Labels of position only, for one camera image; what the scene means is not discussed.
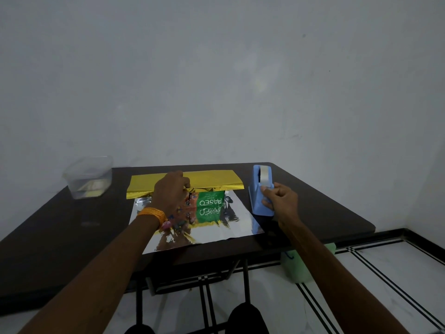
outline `gold wrapping paper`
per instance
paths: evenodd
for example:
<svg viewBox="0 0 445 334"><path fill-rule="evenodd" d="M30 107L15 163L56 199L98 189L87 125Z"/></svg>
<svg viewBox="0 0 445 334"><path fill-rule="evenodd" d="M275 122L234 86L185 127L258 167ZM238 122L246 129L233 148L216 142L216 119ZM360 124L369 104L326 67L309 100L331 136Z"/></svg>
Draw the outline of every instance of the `gold wrapping paper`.
<svg viewBox="0 0 445 334"><path fill-rule="evenodd" d="M127 199L151 196L156 182L165 173L139 174L131 176L127 189ZM244 188L241 179L233 170L207 170L184 172L190 178L189 192L240 190Z"/></svg>

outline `tape dispenser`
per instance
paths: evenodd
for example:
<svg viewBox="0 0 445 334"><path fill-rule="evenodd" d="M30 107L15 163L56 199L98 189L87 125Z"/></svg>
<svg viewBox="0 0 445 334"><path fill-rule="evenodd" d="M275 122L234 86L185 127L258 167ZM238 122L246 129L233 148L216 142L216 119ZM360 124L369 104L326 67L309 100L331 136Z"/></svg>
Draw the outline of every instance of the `tape dispenser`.
<svg viewBox="0 0 445 334"><path fill-rule="evenodd" d="M274 212L261 202L265 198L261 192L261 186L274 188L272 169L267 165L253 165L252 179L249 185L252 212L255 215L273 216Z"/></svg>

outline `orange bracelet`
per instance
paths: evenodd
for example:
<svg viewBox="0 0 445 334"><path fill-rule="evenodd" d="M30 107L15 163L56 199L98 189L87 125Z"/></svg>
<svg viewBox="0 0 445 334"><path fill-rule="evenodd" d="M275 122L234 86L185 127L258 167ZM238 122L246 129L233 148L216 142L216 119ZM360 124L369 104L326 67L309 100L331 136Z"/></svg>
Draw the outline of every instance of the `orange bracelet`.
<svg viewBox="0 0 445 334"><path fill-rule="evenodd" d="M153 215L153 216L155 216L159 220L159 227L161 227L164 224L164 222L166 222L168 220L163 211L158 210L157 208L154 208L154 207L145 207L137 215Z"/></svg>

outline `transparent plastic box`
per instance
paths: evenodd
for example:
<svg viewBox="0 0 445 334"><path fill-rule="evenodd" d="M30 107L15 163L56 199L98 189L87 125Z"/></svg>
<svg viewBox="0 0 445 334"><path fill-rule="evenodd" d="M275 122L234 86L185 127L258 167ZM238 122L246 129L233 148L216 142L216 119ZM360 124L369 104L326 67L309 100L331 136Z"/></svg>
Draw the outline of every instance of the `transparent plastic box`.
<svg viewBox="0 0 445 334"><path fill-rule="evenodd" d="M111 185L113 157L83 157L71 164L62 177L74 199L99 197Z"/></svg>

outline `person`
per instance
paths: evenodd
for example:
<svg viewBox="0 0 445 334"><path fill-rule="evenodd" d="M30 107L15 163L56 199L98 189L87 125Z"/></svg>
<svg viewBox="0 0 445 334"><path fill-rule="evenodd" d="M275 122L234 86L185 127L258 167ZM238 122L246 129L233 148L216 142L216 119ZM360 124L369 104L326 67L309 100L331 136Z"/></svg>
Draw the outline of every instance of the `person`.
<svg viewBox="0 0 445 334"><path fill-rule="evenodd" d="M181 171L159 180L151 213L139 214L64 289L19 332L21 334L103 333L125 292L131 274L154 232L185 199L190 187ZM326 303L345 334L408 333L393 315L311 233L298 216L298 195L285 185L262 187L281 230L303 259ZM226 333L268 333L252 305L239 305L229 316ZM130 333L153 333L148 326L133 326Z"/></svg>

